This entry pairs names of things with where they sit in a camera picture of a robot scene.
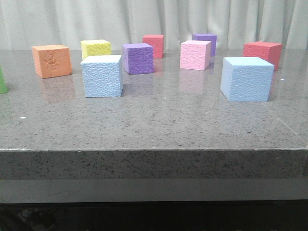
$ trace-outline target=table top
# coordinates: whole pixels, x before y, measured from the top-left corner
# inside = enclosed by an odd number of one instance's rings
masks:
[[[282,51],[264,103],[228,102],[220,91],[223,58],[240,50],[218,50],[205,71],[180,69],[180,52],[167,51],[154,73],[124,71],[115,98],[85,98],[81,51],[70,52],[72,75],[49,79],[35,73],[31,51],[0,52],[9,89],[0,94],[0,153],[287,151],[299,154],[302,174],[308,50]]]

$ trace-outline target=granite table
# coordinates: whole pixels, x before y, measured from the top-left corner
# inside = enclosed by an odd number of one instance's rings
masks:
[[[81,51],[49,79],[31,51],[1,51],[0,203],[308,199],[308,50],[282,51],[265,103],[220,92],[241,56],[197,71],[167,51],[124,72],[122,97],[85,98]]]

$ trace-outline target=cube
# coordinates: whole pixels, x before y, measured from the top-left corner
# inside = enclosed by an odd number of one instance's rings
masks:
[[[244,44],[243,57],[259,57],[278,70],[282,44],[275,42],[249,42]]]
[[[110,55],[111,43],[106,40],[84,40],[80,42],[82,60],[90,55]]]
[[[89,56],[81,62],[86,97],[119,97],[123,89],[121,55]]]
[[[210,63],[211,42],[188,40],[181,43],[180,68],[205,70]]]
[[[274,65],[258,57],[224,58],[220,90],[228,101],[266,102]]]
[[[69,48],[63,45],[32,47],[35,71],[41,78],[67,76],[72,73]]]
[[[216,42],[217,42],[217,35],[213,34],[193,34],[192,40],[198,41],[211,41],[211,54],[210,56],[215,56],[216,53]]]
[[[124,70],[130,75],[154,72],[153,46],[147,43],[123,44]]]
[[[1,70],[1,67],[0,67],[0,94],[1,93],[7,93],[7,92],[8,92],[8,89],[7,89],[6,84],[4,82],[2,70]]]
[[[153,58],[162,58],[164,55],[163,35],[144,35],[142,42],[153,46]]]

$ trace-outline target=light blue cube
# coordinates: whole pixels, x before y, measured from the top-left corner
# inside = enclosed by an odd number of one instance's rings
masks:
[[[269,100],[274,65],[258,57],[224,58],[220,90],[228,101]]]
[[[121,55],[88,56],[81,62],[81,69],[86,97],[121,96]]]

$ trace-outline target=pink cube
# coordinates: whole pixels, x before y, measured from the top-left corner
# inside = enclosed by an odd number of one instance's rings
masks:
[[[259,57],[279,67],[282,44],[275,42],[249,42],[244,44],[243,57]]]
[[[164,54],[163,35],[144,35],[142,42],[153,46],[153,58],[162,58]]]
[[[210,63],[211,42],[188,40],[181,43],[180,68],[205,70]]]

